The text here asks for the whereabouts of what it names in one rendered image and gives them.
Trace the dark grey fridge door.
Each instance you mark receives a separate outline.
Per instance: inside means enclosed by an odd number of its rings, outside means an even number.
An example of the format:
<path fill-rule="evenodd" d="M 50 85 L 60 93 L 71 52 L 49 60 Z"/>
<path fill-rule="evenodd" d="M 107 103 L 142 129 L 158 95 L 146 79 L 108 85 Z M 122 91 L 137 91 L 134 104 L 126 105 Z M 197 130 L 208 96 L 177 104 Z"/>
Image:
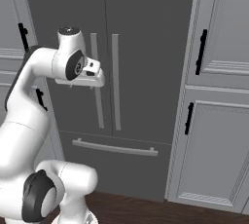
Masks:
<path fill-rule="evenodd" d="M 28 0 L 37 42 L 41 46 L 56 48 L 57 31 L 64 26 L 82 30 L 87 56 L 91 55 L 90 34 L 97 33 L 98 60 L 105 76 L 109 75 L 107 51 L 105 0 Z M 104 129 L 98 125 L 95 93 L 89 87 L 59 85 L 47 81 L 53 112 L 60 131 L 94 135 L 112 134 L 110 88 L 100 88 Z"/>
<path fill-rule="evenodd" d="M 119 34 L 120 138 L 173 139 L 193 0 L 106 0 L 111 63 Z"/>

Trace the grey cupboard door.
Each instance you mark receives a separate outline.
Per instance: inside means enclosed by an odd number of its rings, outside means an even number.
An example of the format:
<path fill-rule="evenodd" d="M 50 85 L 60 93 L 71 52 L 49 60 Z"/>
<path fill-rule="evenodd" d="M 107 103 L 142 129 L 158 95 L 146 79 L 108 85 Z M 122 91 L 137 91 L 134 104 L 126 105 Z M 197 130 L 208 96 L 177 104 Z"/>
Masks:
<path fill-rule="evenodd" d="M 16 71 L 0 71 L 0 126 L 5 120 L 6 111 L 4 107 L 4 101 L 9 87 L 13 83 L 16 77 Z M 36 159 L 35 164 L 38 165 L 44 160 L 64 160 L 64 155 L 61 147 L 61 142 L 57 130 L 57 125 L 55 122 L 55 117 L 53 113 L 52 102 L 50 98 L 50 93 L 45 78 L 38 78 L 33 83 L 32 89 L 30 91 L 30 96 L 34 100 L 38 100 L 35 90 L 40 89 L 43 93 L 42 99 L 44 105 L 48 108 L 47 115 L 50 118 L 50 131 L 44 142 L 42 148 L 40 149 Z"/>
<path fill-rule="evenodd" d="M 188 83 L 249 89 L 249 0 L 193 0 Z M 207 38 L 199 75 L 200 36 Z"/>
<path fill-rule="evenodd" d="M 0 70 L 17 71 L 24 56 L 18 24 L 27 29 L 28 46 L 37 44 L 27 0 L 0 0 Z"/>
<path fill-rule="evenodd" d="M 189 134 L 188 107 L 194 103 Z M 179 104 L 166 197 L 242 213 L 249 201 L 249 93 L 187 86 Z"/>

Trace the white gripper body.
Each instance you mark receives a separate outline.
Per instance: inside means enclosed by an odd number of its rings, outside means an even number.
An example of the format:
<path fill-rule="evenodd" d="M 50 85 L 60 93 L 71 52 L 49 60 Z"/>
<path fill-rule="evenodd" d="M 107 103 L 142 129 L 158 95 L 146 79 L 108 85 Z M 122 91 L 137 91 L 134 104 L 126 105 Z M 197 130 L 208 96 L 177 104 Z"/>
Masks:
<path fill-rule="evenodd" d="M 103 87 L 105 84 L 105 77 L 102 69 L 93 75 L 90 75 L 88 71 L 83 71 L 76 79 L 72 81 L 65 81 L 56 79 L 58 84 L 69 86 L 83 86 L 83 87 Z"/>

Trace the dark grey freezer drawer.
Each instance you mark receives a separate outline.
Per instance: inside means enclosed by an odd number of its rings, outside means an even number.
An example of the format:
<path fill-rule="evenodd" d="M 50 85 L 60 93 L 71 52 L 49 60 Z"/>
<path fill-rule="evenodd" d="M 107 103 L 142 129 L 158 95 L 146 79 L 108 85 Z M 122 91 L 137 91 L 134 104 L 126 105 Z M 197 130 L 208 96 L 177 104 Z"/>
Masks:
<path fill-rule="evenodd" d="M 154 142 L 116 138 L 68 131 L 59 133 L 66 162 L 95 168 L 98 174 L 96 191 L 143 200 L 162 202 L 171 146 Z M 75 146 L 72 140 L 135 149 L 153 147 L 156 157 L 94 150 Z"/>

